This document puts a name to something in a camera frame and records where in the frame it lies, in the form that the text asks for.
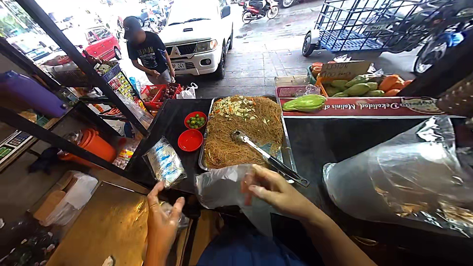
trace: black countertop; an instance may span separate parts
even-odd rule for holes
[[[168,100],[154,119],[150,136],[140,143],[136,151],[138,155],[143,155],[164,135],[179,155],[188,176],[176,189],[189,194],[194,193],[195,176],[203,172],[198,165],[200,149],[193,152],[182,151],[177,146],[177,139],[187,129],[184,125],[186,115],[193,111],[208,114],[210,103],[211,99]],[[298,173],[311,181],[308,188],[296,188],[350,236],[372,239],[424,256],[469,264],[473,251],[471,239],[353,218],[333,204],[322,182],[322,167],[325,163],[339,162],[363,152],[423,120],[286,118]],[[154,186],[155,181],[143,160],[135,160],[131,172],[132,180],[135,179],[134,181],[148,188]]]

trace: purple container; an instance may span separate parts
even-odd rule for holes
[[[48,117],[61,117],[67,105],[35,80],[7,71],[0,74],[0,101],[16,111],[33,109]]]

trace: red car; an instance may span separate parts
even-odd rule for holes
[[[112,58],[120,60],[122,58],[118,39],[105,27],[100,26],[88,29],[86,37],[89,46],[85,50],[90,55],[104,60]]]

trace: orange bucket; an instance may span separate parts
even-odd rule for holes
[[[108,142],[104,141],[99,135],[98,132],[94,129],[85,129],[82,130],[82,138],[80,139],[79,147],[89,151],[98,157],[108,161],[113,162],[116,157],[116,150],[108,144]],[[80,157],[75,156],[72,153],[68,153],[63,156],[59,156],[61,160],[67,161],[74,161],[76,163],[80,163],[85,166],[93,167],[93,168],[101,168],[100,166],[84,160]]]

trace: empty red bowl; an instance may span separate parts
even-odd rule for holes
[[[177,139],[177,145],[179,145],[179,148],[183,151],[195,151],[202,145],[203,141],[204,137],[200,131],[197,129],[189,129],[182,132],[179,139]]]
[[[189,127],[190,125],[187,124],[186,121],[187,121],[187,120],[190,120],[191,117],[193,117],[193,116],[195,116],[195,115],[199,115],[199,117],[205,117],[205,123],[204,123],[201,127],[197,128],[197,129],[201,129],[203,126],[205,126],[205,124],[207,123],[207,116],[206,116],[203,112],[192,112],[192,113],[188,114],[188,115],[185,117],[185,119],[184,119],[184,125],[185,125],[185,127],[187,127],[187,128],[190,129],[190,127]]]

